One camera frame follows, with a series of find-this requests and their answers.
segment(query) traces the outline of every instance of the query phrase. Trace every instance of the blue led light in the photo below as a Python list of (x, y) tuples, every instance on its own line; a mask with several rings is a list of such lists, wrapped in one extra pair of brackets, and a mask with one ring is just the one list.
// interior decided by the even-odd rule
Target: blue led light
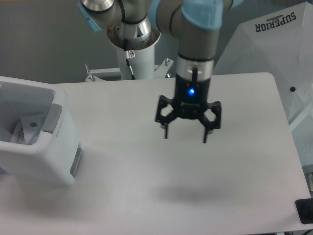
[(195, 94), (195, 89), (190, 88), (190, 89), (188, 90), (188, 95), (189, 95), (189, 96), (193, 96), (194, 94)]

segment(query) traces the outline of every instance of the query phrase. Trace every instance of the light blue joint cap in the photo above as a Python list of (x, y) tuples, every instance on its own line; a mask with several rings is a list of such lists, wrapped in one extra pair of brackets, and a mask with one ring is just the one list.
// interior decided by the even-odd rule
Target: light blue joint cap
[(84, 17), (84, 19), (86, 20), (88, 26), (90, 27), (90, 29), (93, 32), (97, 32), (102, 30), (102, 28), (99, 27), (99, 25), (96, 24), (96, 22), (90, 17), (90, 15), (88, 14), (88, 12), (84, 9), (84, 7), (82, 6), (81, 2), (77, 3), (77, 6), (80, 10), (80, 12), (82, 13), (82, 16)]
[(160, 31), (160, 29), (157, 26), (157, 8), (160, 5), (160, 2), (162, 0), (153, 0), (150, 9), (149, 9), (149, 20), (151, 22), (151, 25), (153, 28), (156, 28)]
[(235, 6), (240, 5), (243, 2), (244, 2), (244, 0), (233, 0), (233, 4), (232, 4), (230, 9), (234, 8)]
[(214, 30), (222, 26), (223, 7), (223, 0), (185, 0), (182, 13), (195, 26)]

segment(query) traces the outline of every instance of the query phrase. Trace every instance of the white umbrella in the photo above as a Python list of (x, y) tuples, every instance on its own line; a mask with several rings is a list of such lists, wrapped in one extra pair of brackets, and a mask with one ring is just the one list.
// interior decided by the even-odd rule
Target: white umbrella
[[(313, 83), (312, 4), (305, 2), (237, 27), (214, 74), (247, 72), (269, 72), (275, 77), (290, 120), (309, 99), (308, 88)], [(313, 164), (313, 139), (304, 145), (308, 133), (304, 135), (303, 130), (309, 130), (313, 136), (311, 116), (306, 117), (292, 134), (302, 164)]]

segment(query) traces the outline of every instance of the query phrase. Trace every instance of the gray floor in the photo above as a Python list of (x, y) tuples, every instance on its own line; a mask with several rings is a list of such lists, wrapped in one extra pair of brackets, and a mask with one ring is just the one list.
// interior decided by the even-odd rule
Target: gray floor
[[(90, 69), (116, 68), (105, 32), (92, 33), (76, 7), (78, 0), (0, 1), (0, 75), (47, 83), (82, 82)], [(241, 22), (303, 2), (245, 0), (224, 16), (217, 58)], [(178, 43), (162, 35), (156, 64), (176, 58)]]

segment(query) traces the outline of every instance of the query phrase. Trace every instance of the table surface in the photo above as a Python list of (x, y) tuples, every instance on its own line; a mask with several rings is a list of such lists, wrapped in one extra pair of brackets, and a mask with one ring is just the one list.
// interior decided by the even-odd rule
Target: table surface
[(310, 194), (273, 77), (213, 76), (222, 128), (198, 121), (169, 139), (154, 122), (174, 79), (62, 84), (86, 149), (76, 181), (53, 188), (0, 176), (4, 235), (243, 235), (313, 228), (295, 200)]

